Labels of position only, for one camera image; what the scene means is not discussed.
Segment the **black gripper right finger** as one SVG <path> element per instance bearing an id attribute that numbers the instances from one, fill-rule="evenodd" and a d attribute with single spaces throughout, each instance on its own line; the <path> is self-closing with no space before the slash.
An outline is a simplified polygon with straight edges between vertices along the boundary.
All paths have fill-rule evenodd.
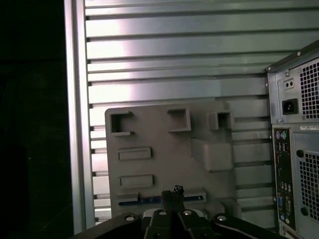
<path id="1" fill-rule="evenodd" d="M 190 239 L 282 239 L 279 234 L 224 213 L 211 220 L 184 206 L 184 188 L 174 187 L 173 206 L 183 229 Z"/>

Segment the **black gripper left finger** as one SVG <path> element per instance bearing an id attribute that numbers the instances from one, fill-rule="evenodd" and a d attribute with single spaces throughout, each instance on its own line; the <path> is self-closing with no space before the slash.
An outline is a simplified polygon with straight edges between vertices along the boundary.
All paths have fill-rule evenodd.
<path id="1" fill-rule="evenodd" d="M 73 239 L 165 239 L 171 236 L 173 195 L 170 190 L 161 193 L 161 208 L 150 219 L 140 214 L 123 213 L 108 221 L 82 231 Z"/>

